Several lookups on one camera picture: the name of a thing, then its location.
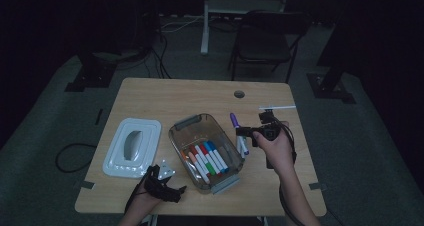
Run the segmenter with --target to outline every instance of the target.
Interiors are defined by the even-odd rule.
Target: gray carpet
[[[188,19],[162,19],[184,21]],[[231,29],[212,22],[214,27]],[[172,33],[163,63],[173,78],[229,80],[229,52],[234,33],[211,29],[209,54],[200,54],[202,28],[191,24]],[[424,225],[424,198],[404,165],[378,113],[351,75],[342,77],[357,104],[317,99],[307,73],[328,68],[316,63],[331,34],[311,28],[299,47],[290,86],[304,127],[319,181],[325,185],[328,213],[323,225]],[[160,54],[164,43],[157,41]],[[99,54],[113,60],[116,56]],[[65,174],[55,166],[56,154],[70,143],[96,145],[120,83],[126,77],[158,77],[153,55],[145,62],[118,66],[109,88],[64,92],[80,69],[77,58],[60,67],[4,148],[0,151],[0,225],[116,225],[122,215],[79,214],[74,204],[88,168]],[[286,67],[275,73],[245,66],[236,80],[281,82]],[[99,110],[103,114],[98,118]],[[94,149],[77,147],[61,157],[68,169],[82,165]],[[283,225],[281,217],[269,224]]]

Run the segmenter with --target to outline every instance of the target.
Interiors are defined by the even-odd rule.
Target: red marker
[[[210,177],[211,174],[209,173],[209,170],[206,168],[206,165],[204,164],[202,158],[200,158],[199,153],[197,152],[196,148],[194,148],[193,145],[190,145],[190,153],[192,153],[194,155],[194,157],[197,159],[197,162],[199,163],[200,167],[202,168],[203,172],[205,172],[205,174]]]
[[[205,172],[203,171],[202,167],[200,166],[199,162],[197,162],[196,157],[194,157],[194,155],[191,152],[188,152],[188,156],[190,157],[191,161],[196,166],[197,171],[199,171],[199,173],[202,176],[203,180],[205,180],[205,182],[207,184],[209,184],[210,181],[209,181],[208,177],[206,176]]]

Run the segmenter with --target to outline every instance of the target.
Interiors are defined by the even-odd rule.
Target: transparent plastic bin
[[[244,160],[211,115],[199,114],[180,120],[169,130],[169,138],[191,180],[200,193],[221,193],[239,181],[237,174],[242,169]],[[194,162],[188,157],[189,152],[192,152],[190,149],[191,146],[200,146],[202,144],[205,146],[204,142],[207,142],[206,145],[213,145],[215,147],[227,166],[227,170],[219,170],[220,174],[216,173],[208,177],[209,183],[202,178]],[[212,155],[218,158],[216,153],[208,153],[212,161],[215,161]]]

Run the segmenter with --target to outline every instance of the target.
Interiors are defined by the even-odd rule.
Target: chair
[[[271,72],[290,61],[285,83],[288,83],[296,58],[299,40],[312,25],[312,18],[305,13],[283,13],[254,10],[243,15],[238,27],[228,70],[234,80],[236,65],[240,63],[273,64]],[[288,43],[286,36],[293,35]]]

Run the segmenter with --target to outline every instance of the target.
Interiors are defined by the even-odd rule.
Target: right hand
[[[273,141],[267,140],[261,133],[253,132],[253,136],[258,142],[259,147],[264,150],[269,162],[274,166],[277,173],[287,167],[293,167],[292,148],[289,139],[281,129],[278,137]]]

